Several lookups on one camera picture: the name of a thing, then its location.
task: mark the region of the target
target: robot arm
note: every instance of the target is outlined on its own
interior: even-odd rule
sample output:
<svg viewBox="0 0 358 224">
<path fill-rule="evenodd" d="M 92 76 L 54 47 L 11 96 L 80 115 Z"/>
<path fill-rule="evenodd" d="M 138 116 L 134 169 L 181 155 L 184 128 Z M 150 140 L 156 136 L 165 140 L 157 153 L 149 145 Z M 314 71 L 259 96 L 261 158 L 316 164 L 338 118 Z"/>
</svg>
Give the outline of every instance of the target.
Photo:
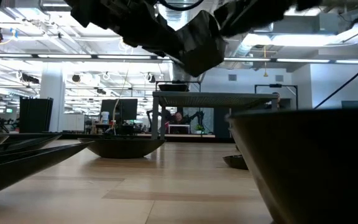
<svg viewBox="0 0 358 224">
<path fill-rule="evenodd" d="M 185 120 L 184 123 L 190 124 L 195 118 L 198 119 L 198 124 L 201 125 L 204 119 L 204 112 L 197 111 L 195 114 L 188 116 L 186 115 L 183 119 Z"/>
<path fill-rule="evenodd" d="M 234 0 L 214 11 L 201 10 L 189 23 L 174 30 L 156 14 L 159 1 L 167 8 L 186 11 L 199 5 L 177 8 L 164 0 L 65 0 L 71 15 L 83 26 L 90 22 L 111 29 L 132 47 L 142 46 L 155 55 L 168 55 L 193 77 L 219 65 L 224 60 L 225 37 L 245 34 L 284 18 L 290 6 L 299 11 L 318 6 L 322 0 Z"/>
</svg>

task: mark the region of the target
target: computer monitor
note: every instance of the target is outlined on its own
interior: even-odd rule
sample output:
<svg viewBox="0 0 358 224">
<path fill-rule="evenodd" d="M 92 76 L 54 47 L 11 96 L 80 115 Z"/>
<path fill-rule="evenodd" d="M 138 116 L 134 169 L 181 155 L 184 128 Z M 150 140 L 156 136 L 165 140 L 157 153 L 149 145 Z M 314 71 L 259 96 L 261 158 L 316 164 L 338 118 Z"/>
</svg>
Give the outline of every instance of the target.
<svg viewBox="0 0 358 224">
<path fill-rule="evenodd" d="M 358 108 L 358 100 L 342 101 L 342 109 Z"/>
<path fill-rule="evenodd" d="M 112 120 L 112 112 L 117 100 L 102 100 L 100 112 L 109 112 L 109 120 Z M 120 99 L 116 107 L 116 120 L 133 120 L 137 116 L 137 99 Z"/>
</svg>

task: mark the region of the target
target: table leg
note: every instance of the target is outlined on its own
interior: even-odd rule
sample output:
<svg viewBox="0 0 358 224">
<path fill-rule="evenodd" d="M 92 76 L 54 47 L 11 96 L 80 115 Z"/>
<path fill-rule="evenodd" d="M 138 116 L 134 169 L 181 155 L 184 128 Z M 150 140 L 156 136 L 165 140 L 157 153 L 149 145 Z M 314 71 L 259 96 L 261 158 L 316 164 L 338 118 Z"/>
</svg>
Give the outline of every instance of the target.
<svg viewBox="0 0 358 224">
<path fill-rule="evenodd" d="M 161 140 L 165 139 L 165 107 L 161 109 Z"/>
<path fill-rule="evenodd" d="M 277 99 L 272 100 L 272 111 L 277 111 Z"/>
<path fill-rule="evenodd" d="M 152 139 L 158 138 L 158 97 L 153 97 Z"/>
</svg>

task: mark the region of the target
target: desk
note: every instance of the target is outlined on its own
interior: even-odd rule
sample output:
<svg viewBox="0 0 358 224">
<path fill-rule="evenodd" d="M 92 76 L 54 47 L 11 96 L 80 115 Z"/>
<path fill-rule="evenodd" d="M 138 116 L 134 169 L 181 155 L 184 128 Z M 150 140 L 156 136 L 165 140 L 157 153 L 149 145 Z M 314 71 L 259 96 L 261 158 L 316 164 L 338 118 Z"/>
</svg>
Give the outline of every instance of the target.
<svg viewBox="0 0 358 224">
<path fill-rule="evenodd" d="M 136 136 L 151 137 L 151 134 L 137 134 Z M 181 137 L 181 138 L 215 138 L 214 134 L 166 134 L 166 137 Z"/>
<path fill-rule="evenodd" d="M 164 111 L 167 106 L 187 108 L 245 108 L 272 102 L 272 110 L 277 110 L 276 94 L 253 93 L 193 93 L 174 91 L 153 92 L 152 139 L 158 138 L 158 106 L 162 107 L 161 123 L 165 123 Z M 161 140 L 165 137 L 165 126 L 161 126 Z"/>
</svg>

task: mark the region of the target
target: wall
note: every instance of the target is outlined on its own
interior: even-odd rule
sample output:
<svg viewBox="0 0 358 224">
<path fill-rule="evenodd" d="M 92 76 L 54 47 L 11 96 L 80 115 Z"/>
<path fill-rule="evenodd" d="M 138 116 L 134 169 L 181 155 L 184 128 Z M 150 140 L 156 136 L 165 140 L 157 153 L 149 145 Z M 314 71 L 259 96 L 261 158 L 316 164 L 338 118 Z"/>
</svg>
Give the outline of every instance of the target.
<svg viewBox="0 0 358 224">
<path fill-rule="evenodd" d="M 313 107 L 311 91 L 311 65 L 305 65 L 292 73 L 292 83 L 298 85 L 299 109 Z"/>
<path fill-rule="evenodd" d="M 323 101 L 333 91 L 358 72 L 358 65 L 310 65 L 313 106 Z M 341 108 L 342 100 L 358 100 L 358 77 L 334 95 L 320 108 Z"/>
<path fill-rule="evenodd" d="M 237 81 L 229 81 L 229 74 L 236 74 Z M 265 70 L 260 69 L 254 71 L 252 69 L 233 69 L 228 70 L 225 68 L 212 68 L 208 70 L 205 74 L 204 80 L 201 84 L 202 92 L 210 93 L 254 93 L 254 85 L 257 84 L 273 84 L 276 83 L 276 75 L 284 75 L 284 82 L 281 84 L 292 85 L 291 73 L 283 68 L 274 68 L 268 69 L 268 77 L 264 77 Z M 273 93 L 279 92 L 282 98 L 291 98 L 293 99 L 293 105 L 295 106 L 295 96 L 286 88 L 272 89 L 269 87 L 258 87 L 258 93 Z M 202 108 L 204 111 L 204 126 L 206 127 L 206 132 L 213 132 L 213 109 L 211 108 Z M 192 115 L 198 108 L 184 108 L 184 114 Z M 194 119 L 191 123 L 191 131 L 195 131 L 195 126 L 197 124 L 197 119 Z"/>
</svg>

